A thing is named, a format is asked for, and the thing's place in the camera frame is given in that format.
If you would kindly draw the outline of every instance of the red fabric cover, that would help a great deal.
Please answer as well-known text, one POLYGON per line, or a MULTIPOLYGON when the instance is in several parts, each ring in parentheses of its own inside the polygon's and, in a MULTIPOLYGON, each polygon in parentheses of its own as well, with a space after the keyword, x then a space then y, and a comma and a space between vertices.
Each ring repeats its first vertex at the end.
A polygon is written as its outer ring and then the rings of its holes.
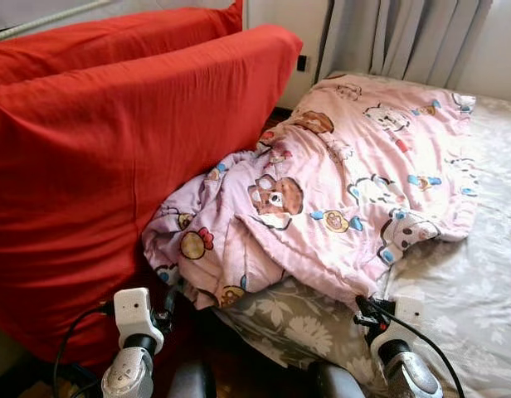
POLYGON ((242 0, 86 22, 0 42, 0 85, 155 56, 240 32, 242 0))
MULTIPOLYGON (((146 283, 142 229, 174 189, 255 144, 300 48, 266 26, 1 85, 0 327, 52 361, 76 316, 146 283)), ((116 342, 113 320, 86 319, 66 360, 105 365, 116 342)))

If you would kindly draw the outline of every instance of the red cushion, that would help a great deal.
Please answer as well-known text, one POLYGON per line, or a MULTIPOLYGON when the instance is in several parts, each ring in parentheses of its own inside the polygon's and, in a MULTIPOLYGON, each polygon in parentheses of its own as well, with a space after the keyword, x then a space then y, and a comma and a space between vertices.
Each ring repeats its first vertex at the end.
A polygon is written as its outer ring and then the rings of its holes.
MULTIPOLYGON (((258 27, 0 86, 0 327, 51 361, 77 315, 142 284, 136 245, 157 206, 255 144, 300 47, 258 27)), ((105 364, 116 341, 113 321, 87 319, 66 360, 105 364)))
POLYGON ((241 4, 86 22, 0 42, 0 85, 156 56, 240 32, 241 4))

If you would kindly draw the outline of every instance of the bed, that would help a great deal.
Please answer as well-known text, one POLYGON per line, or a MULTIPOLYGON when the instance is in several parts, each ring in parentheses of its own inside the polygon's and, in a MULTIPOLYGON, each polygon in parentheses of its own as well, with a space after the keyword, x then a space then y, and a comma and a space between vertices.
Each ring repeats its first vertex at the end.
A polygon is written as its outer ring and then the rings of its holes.
MULTIPOLYGON (((416 88, 368 79, 403 92, 416 88)), ((348 88, 341 94, 353 100, 357 92, 348 88)), ((291 118, 301 108, 302 103, 291 118)), ((460 111, 472 114, 468 145, 479 159, 473 229, 465 240, 425 240, 410 247, 382 273, 376 295, 406 295, 425 304, 420 329, 451 360, 467 396, 511 397, 511 103, 480 97, 474 109, 462 104, 460 111)), ((288 272, 266 289, 241 295, 232 306, 217 302, 221 308, 215 312, 253 348, 283 366, 306 368, 322 358, 348 369, 370 395, 387 395, 349 306, 288 272)), ((415 349, 442 380, 445 396, 455 396, 440 358, 425 343, 418 341, 415 349)))

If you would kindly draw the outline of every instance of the floral bedsheet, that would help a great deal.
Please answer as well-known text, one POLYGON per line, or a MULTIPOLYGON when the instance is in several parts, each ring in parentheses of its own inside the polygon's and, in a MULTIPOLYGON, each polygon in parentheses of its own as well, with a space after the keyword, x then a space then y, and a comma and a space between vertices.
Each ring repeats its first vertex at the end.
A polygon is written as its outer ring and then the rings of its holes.
MULTIPOLYGON (((479 158, 479 212, 470 237, 411 247, 383 275, 378 296, 411 295, 425 304, 421 330, 451 360, 468 397, 511 397, 511 103, 479 98, 472 118, 479 158)), ((247 294, 217 315, 283 366, 323 358, 348 369, 370 396, 387 396, 353 313, 293 278, 247 294)), ((456 392, 441 359, 415 349, 456 392)))

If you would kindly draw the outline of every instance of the black wire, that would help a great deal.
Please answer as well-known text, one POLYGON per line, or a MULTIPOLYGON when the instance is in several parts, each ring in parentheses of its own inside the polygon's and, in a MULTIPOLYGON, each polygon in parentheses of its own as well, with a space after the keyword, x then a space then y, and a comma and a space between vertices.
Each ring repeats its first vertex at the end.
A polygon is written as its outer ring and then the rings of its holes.
POLYGON ((91 315, 92 313, 106 313, 106 309, 107 304, 103 304, 97 308, 89 309, 85 313, 82 313, 75 321, 73 321, 69 329, 67 329, 64 338, 62 338, 62 342, 60 344, 60 348, 58 349, 58 353, 56 354, 55 365, 53 367, 53 385, 52 385, 53 398, 60 398, 58 395, 58 385, 56 384, 56 377, 58 375, 58 365, 60 364, 60 359, 62 359, 62 355, 64 355, 64 350, 66 349, 67 341, 70 339, 71 334, 73 334, 76 325, 78 325, 79 322, 82 321, 82 319, 86 318, 88 315, 91 315))
POLYGON ((86 386, 80 388, 75 394, 73 394, 70 398, 78 398, 80 394, 85 392, 86 390, 89 390, 90 388, 93 388, 99 384, 99 380, 95 380, 91 382, 90 384, 87 384, 86 386))
POLYGON ((373 303, 372 301, 368 301, 368 304, 370 304, 372 307, 374 307, 377 311, 382 313, 384 316, 390 318, 395 323, 399 323, 404 328, 407 328, 408 330, 410 330, 411 332, 416 334, 421 340, 423 340, 424 342, 429 344, 436 351, 436 353, 440 356, 442 361, 447 366, 447 369, 449 369, 449 373, 451 374, 451 377, 453 377, 453 381, 455 381, 456 390, 458 392, 459 397, 460 398, 465 398, 464 397, 464 392, 462 391, 462 385, 460 384, 460 380, 458 379, 458 376, 456 375, 455 369, 453 369, 453 366, 450 364, 449 359, 447 359, 447 357, 445 356, 443 351, 441 351, 440 348, 438 346, 436 346, 436 344, 432 340, 430 340, 422 332, 420 332, 417 329, 413 328, 411 325, 409 325, 407 323, 404 323, 401 319, 398 319, 398 318, 394 317, 391 313, 386 311, 384 308, 378 306, 377 304, 373 303))

